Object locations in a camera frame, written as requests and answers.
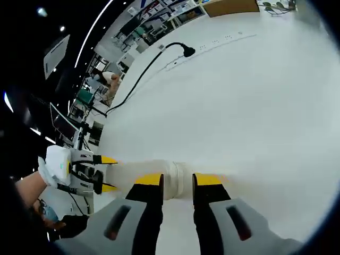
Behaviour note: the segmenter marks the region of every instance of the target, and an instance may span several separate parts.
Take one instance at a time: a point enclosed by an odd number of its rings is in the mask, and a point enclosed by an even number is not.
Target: white table
[[[232,198],[263,214],[278,235],[304,241],[324,219],[340,180],[340,65],[323,31],[294,13],[205,15],[143,52],[112,107],[160,44],[199,50],[240,31],[255,36],[172,69],[165,66],[182,49],[167,49],[129,101],[107,117],[98,153],[122,162],[186,162],[194,171],[225,175]],[[163,212],[159,254],[199,254],[191,202],[165,201]]]

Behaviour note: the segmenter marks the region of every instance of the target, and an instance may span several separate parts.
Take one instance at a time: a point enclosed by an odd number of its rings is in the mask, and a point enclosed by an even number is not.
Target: ceiling light
[[[38,8],[38,9],[37,9],[37,13],[38,13],[39,16],[47,17],[47,12],[45,11],[44,8],[41,8],[41,7]]]
[[[91,26],[89,32],[87,33],[87,35],[86,35],[86,37],[85,37],[85,40],[84,40],[84,42],[83,42],[83,45],[82,45],[81,48],[80,48],[78,57],[76,58],[76,61],[75,61],[74,68],[76,68],[77,65],[78,65],[78,61],[79,61],[80,55],[81,55],[81,53],[82,53],[82,51],[83,51],[83,49],[84,49],[84,46],[85,46],[85,43],[86,43],[87,39],[89,38],[89,36],[90,36],[90,34],[91,34],[91,32],[92,32],[92,29],[95,27],[95,25],[96,25],[96,23],[98,22],[99,18],[102,16],[102,14],[103,14],[103,13],[105,12],[105,10],[108,8],[108,6],[112,3],[112,1],[113,1],[113,0],[110,0],[110,1],[105,5],[105,7],[102,9],[102,11],[99,13],[98,17],[95,19],[94,23],[92,24],[92,26]]]
[[[14,113],[13,108],[12,108],[12,106],[10,104],[9,98],[7,97],[6,93],[4,95],[4,100],[5,100],[5,103],[7,104],[7,106],[9,107],[9,109],[12,111],[12,113]]]
[[[41,132],[30,127],[30,129],[37,135],[41,135]]]
[[[45,137],[45,139],[53,144],[55,144],[55,141],[53,141],[50,137]]]

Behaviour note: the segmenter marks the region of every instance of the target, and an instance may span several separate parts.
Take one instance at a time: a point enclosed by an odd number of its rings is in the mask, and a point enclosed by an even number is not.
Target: ceiling
[[[5,121],[1,124],[1,130],[4,131],[1,140],[5,141],[2,145],[7,148],[7,161],[17,158],[14,155],[18,153],[18,148],[25,148],[21,157],[27,165],[15,170],[19,175],[31,173],[36,156],[45,152],[46,146],[50,145],[44,137],[54,139],[57,136],[50,121],[49,103],[58,104],[59,110],[67,113],[67,103],[74,98],[79,89],[76,84],[81,82],[86,63],[94,55],[91,47],[96,46],[114,20],[133,0],[111,2],[93,27],[78,66],[74,68],[85,37],[108,2],[31,0],[20,4],[9,1],[5,6],[3,4],[2,9],[7,10],[8,17],[3,33],[3,38],[6,38],[3,48],[6,82],[1,90],[2,95],[6,91],[14,113],[2,101],[1,118]],[[46,10],[47,17],[37,14],[39,7]],[[70,35],[70,40],[66,55],[56,72],[45,80],[44,55],[53,43],[67,35]],[[41,136],[29,128],[38,129],[42,132]]]

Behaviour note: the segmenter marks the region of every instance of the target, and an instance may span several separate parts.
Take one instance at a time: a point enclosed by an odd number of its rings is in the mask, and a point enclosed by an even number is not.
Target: monitor
[[[76,128],[58,109],[50,103],[53,127],[69,142],[74,143],[78,137],[79,129]]]
[[[137,17],[133,17],[130,19],[122,28],[121,33],[128,36],[136,27],[140,25],[140,21],[137,19]]]

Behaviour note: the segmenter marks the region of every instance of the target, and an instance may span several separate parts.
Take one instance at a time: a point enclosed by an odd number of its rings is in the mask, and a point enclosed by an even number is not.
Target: cardboard box
[[[241,12],[260,12],[256,0],[211,0],[203,4],[210,17]]]

